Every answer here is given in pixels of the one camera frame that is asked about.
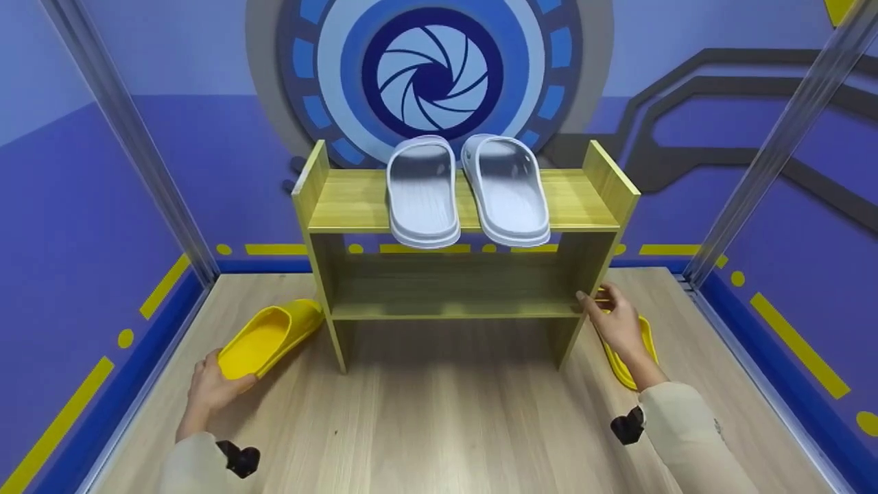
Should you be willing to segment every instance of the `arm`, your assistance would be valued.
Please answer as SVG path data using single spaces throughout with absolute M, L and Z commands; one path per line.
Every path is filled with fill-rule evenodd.
M 250 374 L 230 381 L 222 375 L 215 350 L 195 366 L 186 411 L 176 429 L 174 449 L 162 464 L 160 494 L 211 492 L 226 494 L 227 458 L 207 432 L 211 415 L 256 382 Z
M 640 334 L 637 310 L 614 285 L 605 285 L 605 313 L 594 299 L 576 293 L 594 327 L 631 372 L 640 390 L 644 430 L 658 457 L 685 494 L 757 492 L 725 445 L 719 423 L 698 391 L 670 382 Z

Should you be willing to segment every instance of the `shoe rack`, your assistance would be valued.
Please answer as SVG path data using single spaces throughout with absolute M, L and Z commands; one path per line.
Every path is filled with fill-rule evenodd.
M 333 170 L 317 141 L 292 202 L 343 373 L 369 337 L 356 322 L 385 319 L 543 319 L 564 364 L 583 323 L 574 294 L 597 291 L 640 192 L 597 141 L 580 168 L 540 173 L 557 251 L 349 253 L 345 234 L 390 233 L 385 171 Z M 456 187 L 461 230 L 480 232 L 461 171 Z

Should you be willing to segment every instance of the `circular emblem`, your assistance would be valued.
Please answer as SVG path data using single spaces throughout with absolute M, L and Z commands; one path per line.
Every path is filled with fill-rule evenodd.
M 283 1 L 275 56 L 285 103 L 343 167 L 384 166 L 422 134 L 458 153 L 476 133 L 537 151 L 576 97 L 576 0 Z
M 450 9 L 399 15 L 375 33 L 363 57 L 369 107 L 403 137 L 470 133 L 497 105 L 502 87 L 503 61 L 491 35 Z

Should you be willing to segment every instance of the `human hand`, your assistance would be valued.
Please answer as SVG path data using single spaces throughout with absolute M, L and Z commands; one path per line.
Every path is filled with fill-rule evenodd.
M 256 376 L 247 374 L 240 379 L 229 380 L 222 374 L 217 356 L 220 349 L 207 354 L 195 364 L 189 386 L 186 412 L 176 429 L 176 441 L 207 430 L 207 420 L 217 410 L 232 402 L 239 394 L 256 384 Z
M 583 292 L 577 292 L 576 298 L 588 313 L 601 338 L 619 354 L 623 362 L 628 363 L 642 357 L 649 359 L 643 336 L 640 334 L 637 309 L 612 283 L 602 284 L 598 294 L 600 301 L 595 301 Z
M 204 360 L 195 364 L 195 372 L 192 373 L 192 383 L 189 386 L 188 409 L 211 415 L 256 384 L 255 374 L 247 374 L 240 379 L 226 379 L 220 370 L 218 355 L 220 355 L 219 348 L 208 353 Z

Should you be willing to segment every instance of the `white slipper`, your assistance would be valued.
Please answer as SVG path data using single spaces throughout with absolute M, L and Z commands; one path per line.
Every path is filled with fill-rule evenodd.
M 454 151 L 438 135 L 403 141 L 387 164 L 390 231 L 415 249 L 441 249 L 460 238 Z
M 509 247 L 549 242 L 549 208 L 530 148 L 512 137 L 475 134 L 461 161 L 488 238 Z

